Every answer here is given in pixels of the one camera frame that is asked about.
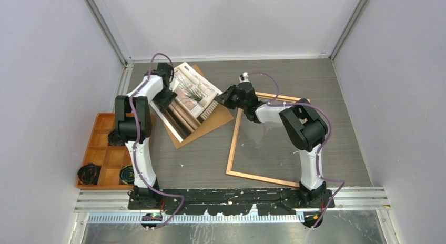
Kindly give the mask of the orange wooden picture frame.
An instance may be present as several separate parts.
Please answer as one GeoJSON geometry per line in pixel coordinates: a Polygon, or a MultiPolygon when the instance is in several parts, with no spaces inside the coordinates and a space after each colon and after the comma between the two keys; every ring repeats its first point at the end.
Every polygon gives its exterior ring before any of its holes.
{"type": "MultiPolygon", "coordinates": [[[[290,97],[290,96],[284,96],[284,95],[276,96],[274,94],[262,93],[262,92],[256,92],[256,96],[259,98],[267,99],[267,100],[272,100],[272,99],[276,98],[276,100],[278,100],[278,101],[284,101],[284,102],[288,102],[288,103],[297,102],[301,99],[298,97],[290,97]]],[[[285,181],[285,180],[274,179],[274,178],[258,176],[258,175],[252,175],[252,174],[247,174],[244,172],[237,172],[237,171],[232,170],[234,159],[235,159],[235,152],[237,149],[237,139],[238,139],[238,135],[239,135],[242,114],[243,114],[242,110],[238,109],[236,121],[235,121],[234,132],[233,132],[233,136],[232,136],[232,140],[231,140],[229,157],[228,157],[228,161],[227,161],[226,175],[233,176],[233,177],[239,177],[239,178],[245,178],[245,179],[254,180],[254,181],[266,182],[269,184],[276,184],[276,185],[282,185],[282,186],[287,186],[287,187],[292,187],[292,188],[299,188],[300,185],[298,182],[285,181]]]]}

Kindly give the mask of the plant photo print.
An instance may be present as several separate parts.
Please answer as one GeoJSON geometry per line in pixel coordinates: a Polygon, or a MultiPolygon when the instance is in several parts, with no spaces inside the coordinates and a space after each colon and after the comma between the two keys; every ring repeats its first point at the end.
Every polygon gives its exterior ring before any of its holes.
{"type": "Polygon", "coordinates": [[[160,100],[150,104],[173,136],[183,142],[214,112],[215,98],[222,91],[186,62],[174,68],[168,89],[174,97],[168,98],[167,105],[160,100]]]}

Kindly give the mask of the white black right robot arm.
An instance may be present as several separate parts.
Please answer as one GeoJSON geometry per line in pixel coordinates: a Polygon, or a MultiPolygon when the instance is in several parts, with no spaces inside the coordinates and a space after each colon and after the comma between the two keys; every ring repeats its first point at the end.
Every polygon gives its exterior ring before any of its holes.
{"type": "Polygon", "coordinates": [[[328,206],[331,203],[321,173],[321,147],[329,128],[309,100],[302,98],[283,104],[262,101],[249,81],[231,85],[214,100],[228,109],[243,110],[251,122],[283,127],[300,155],[299,200],[310,208],[316,204],[328,206]]]}

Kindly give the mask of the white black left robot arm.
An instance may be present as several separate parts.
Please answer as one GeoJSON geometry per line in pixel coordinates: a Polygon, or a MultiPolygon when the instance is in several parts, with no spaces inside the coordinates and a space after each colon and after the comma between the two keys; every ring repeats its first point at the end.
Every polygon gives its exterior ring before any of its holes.
{"type": "Polygon", "coordinates": [[[174,68],[159,63],[143,81],[127,95],[115,98],[115,131],[128,149],[134,170],[134,187],[129,193],[131,202],[141,202],[148,209],[156,209],[165,194],[159,190],[157,176],[151,163],[149,140],[152,132],[150,103],[161,111],[168,108],[177,94],[170,89],[174,68]]]}

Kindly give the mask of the clear acrylic sheet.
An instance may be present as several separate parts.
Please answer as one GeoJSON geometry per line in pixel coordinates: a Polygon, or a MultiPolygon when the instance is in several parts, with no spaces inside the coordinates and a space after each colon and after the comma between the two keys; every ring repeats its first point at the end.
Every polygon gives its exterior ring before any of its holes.
{"type": "Polygon", "coordinates": [[[284,128],[255,124],[242,114],[232,170],[299,183],[300,157],[284,128]]]}

